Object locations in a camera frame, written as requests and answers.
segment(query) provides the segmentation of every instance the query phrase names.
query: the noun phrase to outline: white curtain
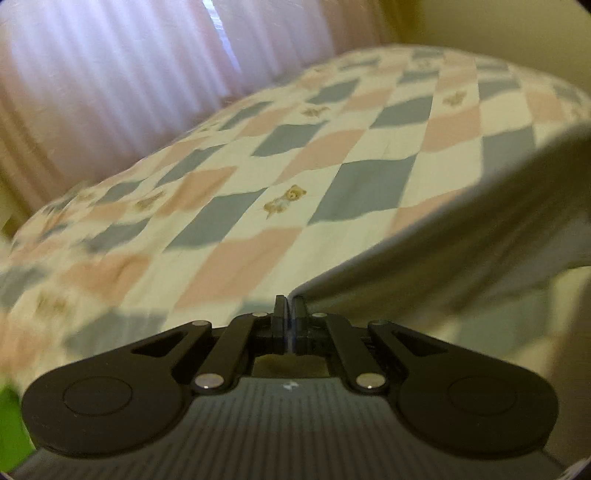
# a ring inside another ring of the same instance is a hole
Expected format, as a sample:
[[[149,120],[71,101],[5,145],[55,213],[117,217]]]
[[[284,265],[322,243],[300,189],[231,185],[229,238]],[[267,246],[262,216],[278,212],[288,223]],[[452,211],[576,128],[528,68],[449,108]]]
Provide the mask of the white curtain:
[[[376,2],[4,0],[2,172],[33,209],[113,175],[279,77],[384,41]]]

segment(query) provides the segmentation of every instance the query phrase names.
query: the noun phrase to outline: mattress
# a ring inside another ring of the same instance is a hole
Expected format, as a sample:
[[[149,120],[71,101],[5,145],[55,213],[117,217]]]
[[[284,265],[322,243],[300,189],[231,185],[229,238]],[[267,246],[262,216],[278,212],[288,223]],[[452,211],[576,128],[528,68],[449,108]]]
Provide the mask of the mattress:
[[[192,320],[269,310],[589,118],[561,79],[447,48],[314,66],[37,212],[1,266],[0,374],[23,390]],[[588,276],[572,275],[411,327],[546,374]]]

